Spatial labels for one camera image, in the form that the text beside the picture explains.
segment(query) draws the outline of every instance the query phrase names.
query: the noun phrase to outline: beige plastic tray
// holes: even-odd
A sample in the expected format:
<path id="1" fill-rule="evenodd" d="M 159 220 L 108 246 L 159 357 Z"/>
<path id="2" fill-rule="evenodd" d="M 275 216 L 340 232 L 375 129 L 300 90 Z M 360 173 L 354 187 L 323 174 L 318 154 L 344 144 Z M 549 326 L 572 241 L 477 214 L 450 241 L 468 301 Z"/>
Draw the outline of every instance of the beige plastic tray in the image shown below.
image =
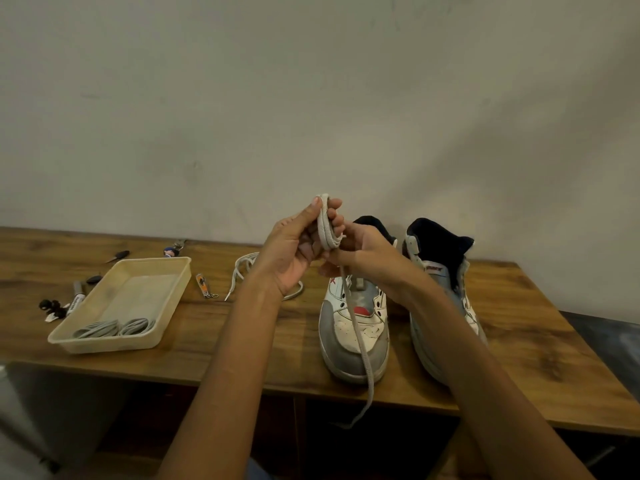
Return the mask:
<path id="1" fill-rule="evenodd" d="M 191 258 L 124 259 L 117 262 L 75 311 L 49 334 L 49 343 L 71 354 L 149 349 L 162 339 L 191 277 Z M 74 339 L 73 332 L 98 321 L 156 320 L 139 335 Z"/>

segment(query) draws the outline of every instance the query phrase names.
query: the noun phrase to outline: gray shoe panel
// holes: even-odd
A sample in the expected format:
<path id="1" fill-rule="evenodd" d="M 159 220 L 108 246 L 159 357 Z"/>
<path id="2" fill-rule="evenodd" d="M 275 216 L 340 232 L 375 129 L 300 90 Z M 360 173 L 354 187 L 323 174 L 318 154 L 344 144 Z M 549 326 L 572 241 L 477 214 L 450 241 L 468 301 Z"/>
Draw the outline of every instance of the gray shoe panel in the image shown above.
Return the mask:
<path id="1" fill-rule="evenodd" d="M 352 376 L 366 376 L 361 355 L 345 350 L 345 348 L 340 345 L 340 342 L 338 342 L 333 327 L 333 308 L 327 300 L 323 301 L 322 308 L 320 309 L 318 329 L 324 350 L 336 368 Z M 388 352 L 388 341 L 389 330 L 385 325 L 385 329 L 369 352 L 369 360 L 374 373 L 379 370 L 385 362 Z"/>

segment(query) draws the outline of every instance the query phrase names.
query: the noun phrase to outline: wooden table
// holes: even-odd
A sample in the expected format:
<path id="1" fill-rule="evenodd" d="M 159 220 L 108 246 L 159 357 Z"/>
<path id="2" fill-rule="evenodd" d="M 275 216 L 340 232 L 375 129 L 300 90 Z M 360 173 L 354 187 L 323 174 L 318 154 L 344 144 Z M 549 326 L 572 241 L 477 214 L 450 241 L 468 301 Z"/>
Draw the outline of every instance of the wooden table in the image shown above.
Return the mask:
<path id="1" fill-rule="evenodd" d="M 197 385 L 211 358 L 231 302 L 225 303 L 234 262 L 256 250 L 188 241 L 192 273 L 204 273 L 217 299 L 204 299 L 192 280 L 160 344 L 149 350 L 68 355 L 47 342 L 57 323 L 45 323 L 43 298 L 72 298 L 72 283 L 105 273 L 109 257 L 162 256 L 171 244 L 86 233 L 0 228 L 7 250 L 0 261 L 0 360 L 68 371 Z M 364 400 L 366 388 L 334 379 L 319 349 L 317 320 L 327 279 L 311 269 L 305 291 L 280 309 L 266 391 Z M 470 300 L 491 352 L 553 426 L 640 436 L 640 405 L 578 333 L 514 263 L 474 261 L 468 272 Z M 412 348 L 406 314 L 389 317 L 391 351 L 375 402 L 457 414 L 449 391 L 423 371 Z"/>

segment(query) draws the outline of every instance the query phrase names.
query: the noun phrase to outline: white sneaker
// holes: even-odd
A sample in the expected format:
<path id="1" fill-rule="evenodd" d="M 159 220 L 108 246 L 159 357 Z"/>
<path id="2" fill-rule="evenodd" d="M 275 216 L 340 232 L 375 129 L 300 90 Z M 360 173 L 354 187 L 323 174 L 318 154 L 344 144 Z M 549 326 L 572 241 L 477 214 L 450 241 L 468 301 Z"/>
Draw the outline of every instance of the white sneaker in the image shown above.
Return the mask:
<path id="1" fill-rule="evenodd" d="M 389 235 L 377 218 L 363 216 L 355 222 L 377 227 L 395 245 L 395 238 Z M 342 278 L 331 278 L 329 281 L 318 324 L 324 363 L 338 379 L 354 384 L 367 383 L 360 347 L 345 300 L 345 286 L 351 291 L 353 311 L 362 331 L 374 381 L 378 381 L 385 373 L 389 356 L 387 296 L 374 283 L 363 278 L 347 276 L 346 283 Z"/>
<path id="2" fill-rule="evenodd" d="M 469 269 L 465 253 L 473 244 L 472 238 L 459 237 L 436 222 L 422 217 L 414 220 L 408 227 L 404 238 L 403 254 L 416 266 L 420 266 L 429 273 L 444 289 L 460 310 L 461 318 L 464 317 L 469 327 L 486 344 L 484 330 L 476 318 L 465 290 L 465 273 Z M 422 331 L 413 320 L 413 316 L 411 316 L 411 339 L 422 366 L 434 379 L 446 385 L 444 375 L 437 366 L 433 353 L 426 345 Z"/>

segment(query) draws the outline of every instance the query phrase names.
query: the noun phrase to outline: white wall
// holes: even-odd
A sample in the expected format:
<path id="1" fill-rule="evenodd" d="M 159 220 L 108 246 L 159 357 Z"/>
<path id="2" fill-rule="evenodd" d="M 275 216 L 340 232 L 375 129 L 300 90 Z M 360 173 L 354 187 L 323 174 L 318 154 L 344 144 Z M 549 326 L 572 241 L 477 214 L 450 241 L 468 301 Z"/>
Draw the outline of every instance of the white wall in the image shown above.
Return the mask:
<path id="1" fill-rule="evenodd" d="M 328 191 L 640 322 L 640 0 L 1 0 L 0 224 L 261 242 Z"/>

